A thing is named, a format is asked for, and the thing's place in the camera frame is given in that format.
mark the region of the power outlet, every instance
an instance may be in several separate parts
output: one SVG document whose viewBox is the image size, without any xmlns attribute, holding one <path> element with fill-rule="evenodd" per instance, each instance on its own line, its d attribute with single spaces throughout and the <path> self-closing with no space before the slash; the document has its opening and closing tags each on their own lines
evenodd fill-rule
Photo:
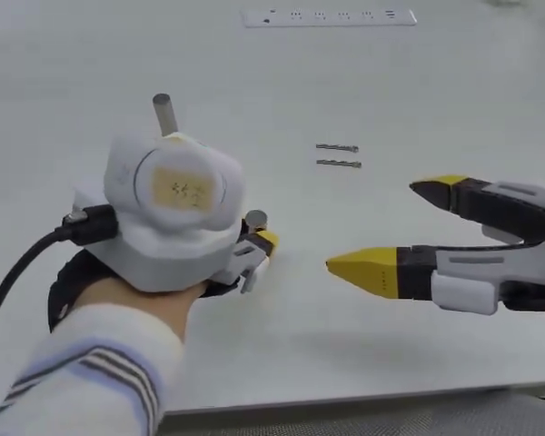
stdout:
<svg viewBox="0 0 545 436">
<path fill-rule="evenodd" d="M 246 27 L 331 27 L 366 25 L 416 25 L 410 9 L 376 9 L 363 11 L 303 10 L 246 10 Z"/>
</svg>

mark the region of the label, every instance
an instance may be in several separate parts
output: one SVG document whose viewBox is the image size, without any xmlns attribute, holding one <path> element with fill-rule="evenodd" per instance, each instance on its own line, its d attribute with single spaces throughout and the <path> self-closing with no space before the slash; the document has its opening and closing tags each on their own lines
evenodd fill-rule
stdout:
<svg viewBox="0 0 545 436">
<path fill-rule="evenodd" d="M 152 195 L 156 206 L 209 213 L 214 182 L 212 177 L 157 167 L 152 180 Z"/>
</svg>

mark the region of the sleeve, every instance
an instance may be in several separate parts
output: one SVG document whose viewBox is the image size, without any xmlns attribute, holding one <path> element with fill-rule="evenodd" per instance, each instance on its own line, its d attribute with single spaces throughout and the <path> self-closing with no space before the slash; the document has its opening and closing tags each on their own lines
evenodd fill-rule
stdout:
<svg viewBox="0 0 545 436">
<path fill-rule="evenodd" d="M 94 304 L 61 322 L 0 406 L 0 436 L 152 436 L 183 345 L 152 315 Z"/>
</svg>

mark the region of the white table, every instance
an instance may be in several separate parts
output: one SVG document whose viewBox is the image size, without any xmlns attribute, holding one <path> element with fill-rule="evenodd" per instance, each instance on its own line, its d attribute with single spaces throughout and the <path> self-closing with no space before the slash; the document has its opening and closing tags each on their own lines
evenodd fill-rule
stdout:
<svg viewBox="0 0 545 436">
<path fill-rule="evenodd" d="M 167 92 L 187 133 L 243 163 L 247 207 L 282 237 L 253 294 L 194 308 L 171 409 L 545 383 L 545 315 L 386 302 L 324 269 L 367 246 L 491 243 L 413 195 L 415 179 L 545 185 L 545 0 L 532 3 L 407 1 L 415 27 L 247 30 L 240 2 L 0 0 L 0 280 L 73 183 L 103 173 L 114 134 L 158 133 L 151 98 Z M 274 6 L 332 4 L 368 2 Z M 342 156 L 317 142 L 359 145 L 363 169 L 315 165 Z M 0 396 L 73 252 L 47 252 L 7 299 Z"/>
</svg>

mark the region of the black cable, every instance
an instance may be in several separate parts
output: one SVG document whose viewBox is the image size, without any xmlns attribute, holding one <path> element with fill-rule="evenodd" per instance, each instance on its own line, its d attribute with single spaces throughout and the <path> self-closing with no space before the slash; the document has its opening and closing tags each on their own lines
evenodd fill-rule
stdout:
<svg viewBox="0 0 545 436">
<path fill-rule="evenodd" d="M 2 283 L 0 283 L 0 307 L 2 307 L 6 295 L 8 295 L 16 280 L 18 280 L 20 274 L 25 271 L 28 265 L 40 253 L 54 243 L 72 241 L 76 245 L 83 247 L 91 243 L 113 239 L 118 232 L 119 223 L 111 204 L 85 207 L 82 210 L 66 215 L 63 219 L 63 225 L 57 227 L 30 247 L 2 280 Z"/>
<path fill-rule="evenodd" d="M 32 247 L 30 247 L 30 249 L 25 254 L 23 254 L 18 262 L 15 263 L 15 266 L 13 266 L 12 269 L 8 272 L 6 277 L 2 280 L 2 283 L 0 283 L 0 307 L 4 302 L 6 295 L 8 295 L 8 293 L 12 289 L 13 284 L 15 284 L 18 277 L 20 277 L 20 274 L 25 271 L 28 265 L 30 265 L 30 263 L 32 263 L 32 261 L 36 259 L 36 257 L 38 257 L 38 255 L 46 250 L 48 247 L 50 247 L 54 243 L 68 241 L 71 236 L 72 232 L 69 229 L 65 229 L 64 227 L 58 227 L 56 230 L 50 232 L 40 241 L 35 243 Z"/>
</svg>

